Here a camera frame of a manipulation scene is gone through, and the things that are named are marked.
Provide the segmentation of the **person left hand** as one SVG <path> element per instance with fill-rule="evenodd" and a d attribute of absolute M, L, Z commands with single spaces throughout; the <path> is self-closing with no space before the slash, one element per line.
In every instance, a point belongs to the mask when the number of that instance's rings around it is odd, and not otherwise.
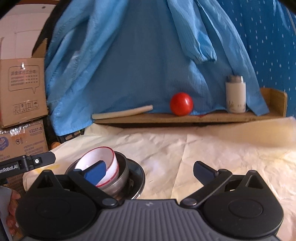
<path fill-rule="evenodd" d="M 9 232 L 14 236 L 18 228 L 16 226 L 16 209 L 18 207 L 18 200 L 21 198 L 20 194 L 15 190 L 11 191 L 11 199 L 8 205 L 8 217 L 6 218 L 6 224 L 8 226 Z"/>

